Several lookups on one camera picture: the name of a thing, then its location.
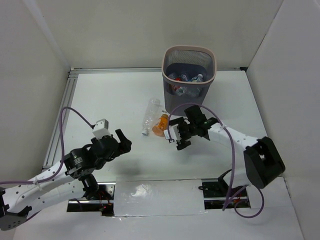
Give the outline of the orange juice bottle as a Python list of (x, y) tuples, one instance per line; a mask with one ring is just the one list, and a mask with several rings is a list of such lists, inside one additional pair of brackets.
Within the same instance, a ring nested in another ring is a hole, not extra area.
[(156, 124), (152, 127), (152, 132), (158, 137), (164, 137), (164, 131), (168, 127), (169, 116), (164, 113), (157, 120)]

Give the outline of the clear unlabelled plastic bottle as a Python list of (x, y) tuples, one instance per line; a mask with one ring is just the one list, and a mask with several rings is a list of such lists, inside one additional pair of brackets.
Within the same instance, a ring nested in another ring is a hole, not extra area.
[(157, 98), (151, 98), (148, 102), (147, 108), (142, 121), (141, 134), (143, 136), (148, 136), (151, 128), (153, 127), (153, 122), (157, 118), (161, 102)]

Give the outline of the blue label bottle white cap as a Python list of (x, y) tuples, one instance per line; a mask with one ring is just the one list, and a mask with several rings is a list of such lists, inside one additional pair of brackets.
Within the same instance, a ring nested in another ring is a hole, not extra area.
[(190, 90), (186, 86), (175, 86), (173, 88), (173, 91), (174, 91), (174, 94), (178, 97), (181, 97), (181, 96), (189, 97), (190, 96)]

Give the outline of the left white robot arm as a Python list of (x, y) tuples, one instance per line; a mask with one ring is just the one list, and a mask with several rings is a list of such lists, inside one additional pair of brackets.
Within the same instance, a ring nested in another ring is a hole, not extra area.
[(120, 129), (115, 133), (118, 138), (92, 138), (89, 144), (71, 150), (63, 162), (35, 176), (29, 184), (1, 188), (0, 229), (12, 230), (41, 210), (63, 201), (97, 197), (99, 185), (93, 172), (131, 151), (132, 142)]

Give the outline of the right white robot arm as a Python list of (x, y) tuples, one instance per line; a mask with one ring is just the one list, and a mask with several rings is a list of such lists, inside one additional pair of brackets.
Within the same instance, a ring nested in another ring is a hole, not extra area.
[(164, 136), (175, 142), (179, 151), (190, 146), (194, 136), (231, 150), (231, 169), (217, 179), (217, 188), (223, 196), (230, 197), (236, 188), (243, 186), (262, 190), (285, 172), (285, 164), (271, 138), (241, 133), (223, 124), (217, 115), (207, 118), (200, 105), (192, 105), (184, 113), (185, 117), (168, 121)]

